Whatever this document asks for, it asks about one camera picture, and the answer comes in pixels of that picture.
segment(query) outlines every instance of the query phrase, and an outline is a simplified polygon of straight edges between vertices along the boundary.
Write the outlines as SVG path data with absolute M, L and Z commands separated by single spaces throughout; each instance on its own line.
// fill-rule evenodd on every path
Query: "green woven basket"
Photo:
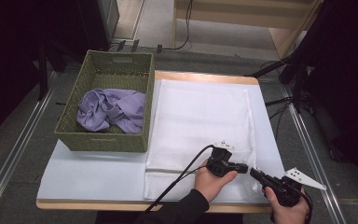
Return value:
M 146 152 L 155 70 L 151 53 L 111 53 L 89 50 L 76 84 L 55 129 L 73 151 Z M 95 88 L 135 90 L 146 94 L 144 127 L 139 134 L 123 133 L 117 125 L 91 133 L 77 121 L 77 104 Z

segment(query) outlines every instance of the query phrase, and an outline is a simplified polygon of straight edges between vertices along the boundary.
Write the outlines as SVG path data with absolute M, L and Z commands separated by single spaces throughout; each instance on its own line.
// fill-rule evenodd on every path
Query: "crumpled purple shirt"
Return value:
M 124 133 L 140 133 L 144 123 L 145 94 L 133 90 L 94 89 L 79 102 L 77 122 L 91 132 L 116 124 Z

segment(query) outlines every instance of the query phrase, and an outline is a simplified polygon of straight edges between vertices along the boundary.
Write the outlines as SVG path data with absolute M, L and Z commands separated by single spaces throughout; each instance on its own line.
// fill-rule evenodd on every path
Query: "person's arm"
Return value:
M 194 188 L 178 203 L 164 204 L 158 211 L 143 215 L 136 224 L 191 224 L 209 209 L 225 184 L 237 176 L 231 171 L 223 177 L 213 175 L 206 167 L 197 171 Z
M 293 207 L 281 206 L 278 202 L 277 196 L 269 187 L 266 187 L 266 195 L 269 203 L 271 204 L 274 220 L 276 224 L 304 224 L 307 213 L 309 211 L 307 202 L 302 197 L 298 204 Z

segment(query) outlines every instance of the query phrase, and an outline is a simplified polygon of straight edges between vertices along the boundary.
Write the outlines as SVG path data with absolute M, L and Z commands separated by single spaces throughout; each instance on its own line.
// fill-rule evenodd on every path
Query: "black sleeve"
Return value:
M 208 201 L 192 189 L 178 203 L 165 204 L 158 211 L 143 215 L 136 224 L 191 224 L 208 209 Z

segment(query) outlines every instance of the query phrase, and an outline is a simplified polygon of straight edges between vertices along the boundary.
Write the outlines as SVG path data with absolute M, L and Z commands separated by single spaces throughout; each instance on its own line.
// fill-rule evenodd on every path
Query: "table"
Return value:
M 174 0 L 172 44 L 176 20 L 186 19 L 190 0 Z M 275 48 L 284 58 L 302 31 L 312 24 L 322 0 L 193 0 L 191 20 L 268 27 Z
M 283 175 L 281 157 L 255 78 L 156 71 L 155 94 L 161 79 L 246 85 L 255 114 L 255 141 L 259 155 L 257 167 L 269 175 Z M 152 203 L 144 199 L 143 193 L 146 158 L 146 153 L 73 152 L 58 141 L 43 175 L 36 205 L 42 209 L 144 211 Z M 260 192 L 260 195 L 241 203 L 213 201 L 208 212 L 270 211 L 267 199 Z

